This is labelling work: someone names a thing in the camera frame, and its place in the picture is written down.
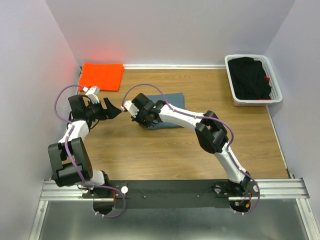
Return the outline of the blue-grey t-shirt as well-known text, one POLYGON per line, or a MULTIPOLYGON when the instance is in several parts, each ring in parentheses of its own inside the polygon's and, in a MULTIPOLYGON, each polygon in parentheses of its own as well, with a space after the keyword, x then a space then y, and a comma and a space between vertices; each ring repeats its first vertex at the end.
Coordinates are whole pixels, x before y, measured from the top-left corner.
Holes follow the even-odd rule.
MULTIPOLYGON (((153 103, 153 108, 156 108, 157 110, 160 107, 163 107, 166 102, 163 96, 160 95, 145 95, 142 94, 141 96, 145 97, 145 99, 148 99, 150 102, 153 103)), ((185 110, 185 97, 182 92, 179 93, 169 93, 164 95, 166 100, 169 104, 172 104, 173 106, 185 110)), ((160 122, 157 120, 153 120, 152 122, 142 122, 139 124, 141 127, 147 129, 147 130, 159 130, 159 129, 167 129, 167 128, 178 128, 179 125, 170 123, 170 122, 160 122)))

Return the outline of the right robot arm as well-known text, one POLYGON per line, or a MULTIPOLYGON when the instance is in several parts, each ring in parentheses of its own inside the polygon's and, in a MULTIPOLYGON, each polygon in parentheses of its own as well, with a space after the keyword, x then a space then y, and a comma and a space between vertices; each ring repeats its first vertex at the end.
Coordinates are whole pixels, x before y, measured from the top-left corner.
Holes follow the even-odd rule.
POLYGON ((194 131, 200 147, 213 154, 225 170, 230 191, 236 196, 247 192, 251 179, 231 149, 234 134, 228 138, 226 125, 214 112, 192 112, 165 100, 153 102, 143 93, 139 93, 133 100, 127 100, 124 108, 131 114, 133 121, 145 128, 157 122, 175 124, 194 131))

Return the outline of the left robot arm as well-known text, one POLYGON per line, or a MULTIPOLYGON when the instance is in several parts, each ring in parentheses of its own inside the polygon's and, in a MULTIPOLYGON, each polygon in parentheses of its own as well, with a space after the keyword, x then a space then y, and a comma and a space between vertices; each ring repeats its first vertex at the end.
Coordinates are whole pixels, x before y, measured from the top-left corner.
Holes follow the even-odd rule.
POLYGON ((71 112, 66 132, 57 143, 48 146, 52 179, 58 187, 82 185, 93 188, 104 198, 111 191, 108 175, 93 169, 84 140, 94 127, 93 123, 114 119, 122 111, 107 97, 103 99, 106 108, 92 99, 85 103, 85 98, 81 94, 68 98, 71 112))

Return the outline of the folded orange t-shirt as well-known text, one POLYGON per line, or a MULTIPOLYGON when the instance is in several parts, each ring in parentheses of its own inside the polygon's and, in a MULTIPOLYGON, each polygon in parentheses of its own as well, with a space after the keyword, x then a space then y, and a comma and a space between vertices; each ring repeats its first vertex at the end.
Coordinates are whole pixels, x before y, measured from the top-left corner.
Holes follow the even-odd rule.
POLYGON ((101 91, 117 92, 120 89, 124 70, 122 63, 85 62, 79 85, 87 88, 97 86, 101 91))

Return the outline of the black t-shirt in basket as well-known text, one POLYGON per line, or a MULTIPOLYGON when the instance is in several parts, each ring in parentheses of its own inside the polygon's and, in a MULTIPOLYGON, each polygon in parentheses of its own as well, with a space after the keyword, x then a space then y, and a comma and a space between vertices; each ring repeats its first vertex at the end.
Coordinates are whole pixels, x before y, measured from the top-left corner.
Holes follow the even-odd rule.
POLYGON ((258 100, 256 95, 257 80, 267 76, 262 62, 251 57, 240 57, 229 60, 227 64, 235 96, 239 100, 258 100))

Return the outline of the red garment in basket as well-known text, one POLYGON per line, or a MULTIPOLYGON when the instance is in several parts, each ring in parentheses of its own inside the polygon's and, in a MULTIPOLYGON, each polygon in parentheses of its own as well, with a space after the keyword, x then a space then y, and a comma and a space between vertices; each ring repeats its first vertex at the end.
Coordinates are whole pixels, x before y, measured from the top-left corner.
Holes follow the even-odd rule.
POLYGON ((270 100, 271 86, 270 79, 265 75, 256 82, 256 96, 258 100, 270 100))

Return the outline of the white laundry basket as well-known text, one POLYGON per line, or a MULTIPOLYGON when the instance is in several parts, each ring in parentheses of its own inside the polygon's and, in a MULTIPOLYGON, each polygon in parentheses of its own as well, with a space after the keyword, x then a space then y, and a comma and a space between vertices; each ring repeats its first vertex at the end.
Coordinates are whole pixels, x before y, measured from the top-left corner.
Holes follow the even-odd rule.
POLYGON ((277 78, 275 73, 272 69, 271 63, 269 59, 264 55, 257 55, 257 54, 229 54, 224 57, 225 67, 227 71, 227 77, 230 85, 231 95, 233 104, 236 107, 266 107, 273 103, 279 103, 283 100, 283 96, 280 90, 280 87, 277 82, 277 78), (262 67, 270 78, 269 85, 271 86, 271 93, 270 93, 270 100, 240 100, 236 97, 235 91, 232 84, 232 79, 228 67, 228 61, 237 58, 249 57, 253 58, 254 60, 259 60, 262 62, 262 67))

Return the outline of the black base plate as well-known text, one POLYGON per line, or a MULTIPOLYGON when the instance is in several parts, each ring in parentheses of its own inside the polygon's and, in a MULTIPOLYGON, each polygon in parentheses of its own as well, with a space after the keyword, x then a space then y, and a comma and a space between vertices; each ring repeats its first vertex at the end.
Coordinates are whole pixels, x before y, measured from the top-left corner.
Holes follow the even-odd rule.
POLYGON ((82 191, 93 201, 93 209, 109 216, 114 210, 231 208, 247 213, 258 197, 256 184, 238 186, 227 179, 201 180, 113 180, 110 188, 100 186, 82 191))

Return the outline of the aluminium rail frame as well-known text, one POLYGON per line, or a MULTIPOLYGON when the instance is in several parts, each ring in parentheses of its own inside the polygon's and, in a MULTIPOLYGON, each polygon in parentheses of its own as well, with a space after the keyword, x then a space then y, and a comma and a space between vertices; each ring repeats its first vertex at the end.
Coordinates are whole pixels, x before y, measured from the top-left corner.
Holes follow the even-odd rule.
MULTIPOLYGON (((32 240, 317 240, 320 233, 302 178, 289 176, 269 110, 235 107, 225 70, 126 69, 117 92, 102 92, 120 106, 137 94, 183 93, 186 108, 211 110, 235 133, 232 150, 256 179, 261 196, 241 215, 230 208, 127 209, 98 216, 76 186, 45 181, 32 240)), ((146 130, 123 113, 100 122, 85 146, 92 165, 112 181, 218 180, 226 173, 185 128, 146 130)))

